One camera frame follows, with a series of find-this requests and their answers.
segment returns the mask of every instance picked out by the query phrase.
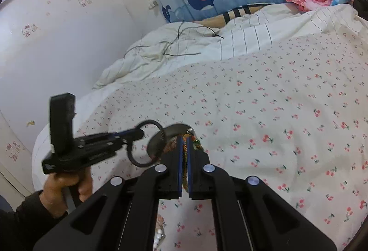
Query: cable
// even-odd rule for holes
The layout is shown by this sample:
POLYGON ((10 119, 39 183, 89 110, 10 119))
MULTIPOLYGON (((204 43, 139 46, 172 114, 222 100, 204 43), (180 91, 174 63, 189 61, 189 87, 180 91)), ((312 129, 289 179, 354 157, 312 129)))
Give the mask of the cable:
MULTIPOLYGON (((163 149, 166 145, 166 133, 165 133, 165 130, 164 128, 162 127, 162 125, 160 123, 158 123, 157 121, 154 121, 154 120, 146 120, 146 121, 143 121, 141 123, 139 123, 136 128, 142 128, 143 126, 147 125, 147 124, 153 124, 155 126, 158 127, 160 133, 161 133, 161 144, 160 146, 158 146, 158 154, 162 154, 163 152, 163 149)), ((133 158, 133 154, 132 154, 132 148, 133 148, 133 142, 128 142, 128 144, 126 145, 126 148, 127 148, 127 155, 128 155, 128 159, 130 160, 130 162, 137 166, 137 167, 140 167, 140 168, 145 168, 145 167, 149 167, 149 166, 152 166, 155 162, 157 162, 158 158, 155 157, 153 158, 150 162, 148 163, 138 163, 134 158, 133 158)))
MULTIPOLYGON (((200 55, 201 53, 200 52, 197 52, 197 53, 186 53, 184 55, 200 55)), ((172 57, 182 57, 183 55, 170 55, 172 57)))
POLYGON ((21 191, 19 191, 6 177, 5 177, 5 175, 0 171, 0 174, 4 177, 4 179, 19 193, 19 194, 21 194, 23 197, 25 197, 26 198, 26 196, 24 196, 23 194, 22 194, 22 192, 21 191))
MULTIPOLYGON (((218 34, 216 34, 216 32, 213 30, 213 29, 211 29, 210 27, 208 27, 208 26, 205 26, 205 25, 199 25, 199 26, 189 26, 189 27, 187 27, 187 28, 185 28, 185 29, 183 29, 182 31, 180 31, 180 28, 181 28, 181 26, 184 24, 184 21, 182 21, 181 22, 181 24, 180 24, 180 26, 178 27, 178 35, 176 36, 176 38, 173 40, 173 42, 169 42, 169 41, 160 41, 159 42, 159 44, 163 44, 163 43, 166 43, 167 45, 163 48, 163 55, 169 55, 169 56, 171 56, 171 57, 181 57, 181 56, 183 56, 183 55, 171 55, 171 54, 169 54, 169 53, 166 53, 167 52, 167 50, 170 48, 170 46, 172 45, 172 44, 174 44, 176 41, 178 41, 179 40, 179 38, 180 38, 180 36, 184 33, 184 31, 185 30, 187 30, 187 29, 198 29, 198 28, 207 28, 207 29, 210 29, 212 32, 213 32, 213 34, 214 34, 214 36, 211 36, 211 37, 220 37, 220 38, 222 38, 222 39, 224 39, 224 37, 222 37, 222 36, 220 36, 220 35, 218 35, 218 34)), ((133 49, 135 49, 135 48, 148 48, 148 47, 151 47, 151 46, 144 46, 144 45, 137 45, 137 46, 134 46, 134 47, 132 47, 132 48, 130 48, 130 49, 128 49, 127 51, 126 51, 126 53, 125 53, 125 55, 124 55, 124 57, 123 58, 125 58, 125 56, 128 54, 128 52, 130 52, 131 50, 133 50, 133 49)), ((199 53, 186 53, 186 54, 184 54, 184 55, 200 55, 201 53, 199 52, 199 53)))

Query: white duvet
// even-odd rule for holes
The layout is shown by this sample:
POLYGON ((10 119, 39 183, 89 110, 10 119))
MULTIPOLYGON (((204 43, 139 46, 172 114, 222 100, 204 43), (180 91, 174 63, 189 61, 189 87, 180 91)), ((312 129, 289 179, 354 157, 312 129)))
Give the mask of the white duvet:
MULTIPOLYGON (((179 23, 150 33, 136 45, 151 47, 128 52, 96 83, 105 87, 77 103, 76 135, 147 118, 187 123, 213 164, 240 178, 258 175, 342 250, 367 215, 366 22, 349 5, 303 15, 285 5, 262 11, 232 20, 218 32, 224 39, 200 28, 171 45, 171 54, 199 55, 162 56, 159 42, 172 42, 179 23)), ((136 157, 144 158, 147 141, 137 142, 136 157)), ((40 162, 49 149, 46 127, 32 155, 36 189, 46 178, 40 162)), ((95 188, 112 175, 141 173, 125 152, 92 171, 95 188)), ((159 214, 166 224, 162 251, 214 250, 209 202, 184 194, 162 201, 159 214)))

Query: wall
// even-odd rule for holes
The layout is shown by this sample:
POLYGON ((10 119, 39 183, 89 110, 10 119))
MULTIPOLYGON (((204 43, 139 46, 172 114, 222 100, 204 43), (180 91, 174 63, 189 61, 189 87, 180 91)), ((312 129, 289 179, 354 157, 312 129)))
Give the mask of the wall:
POLYGON ((130 44, 164 23, 157 7, 148 11, 147 0, 1 3, 0 125, 6 135, 0 135, 0 148, 7 155, 8 143, 16 142, 21 151, 16 161, 0 157, 0 162, 19 172, 14 182, 32 189, 28 150, 47 124, 49 97, 87 94, 130 44))
POLYGON ((31 153, 0 112, 0 195, 13 209, 34 191, 31 175, 31 153))

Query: metal ring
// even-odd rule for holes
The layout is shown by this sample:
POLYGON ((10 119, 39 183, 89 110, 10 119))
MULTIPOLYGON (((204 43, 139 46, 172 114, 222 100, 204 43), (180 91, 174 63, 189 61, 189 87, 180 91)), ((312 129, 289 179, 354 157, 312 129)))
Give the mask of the metal ring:
POLYGON ((183 123, 175 123, 164 128, 164 132, 166 135, 166 142, 163 142, 161 139, 161 132, 158 131, 154 134, 147 143, 147 154, 150 158, 154 159, 157 157, 158 159, 161 158, 163 155, 163 149, 165 145, 170 142, 170 140, 176 138, 181 134, 185 134, 188 130, 192 128, 190 125, 183 124, 183 123))
MULTIPOLYGON (((162 149, 165 147, 166 145, 166 135, 165 135, 165 130, 164 128, 162 127, 162 125, 160 123, 158 123, 157 121, 154 121, 154 120, 145 120, 145 121, 142 121, 141 123, 139 123, 135 128, 142 128, 143 126, 145 125, 148 125, 148 124, 153 124, 155 126, 158 127, 158 129, 160 130, 160 134, 161 134, 161 139, 162 139, 162 149)), ((138 163, 134 158, 133 158, 133 154, 132 154, 132 143, 131 144, 128 144, 126 146, 127 148, 127 155, 128 155, 128 158, 130 160, 130 162, 137 166, 137 167, 140 167, 140 168, 145 168, 145 167, 149 167, 149 166, 152 166, 157 160, 158 158, 155 157, 154 159, 152 159, 150 162, 148 163, 138 163)))

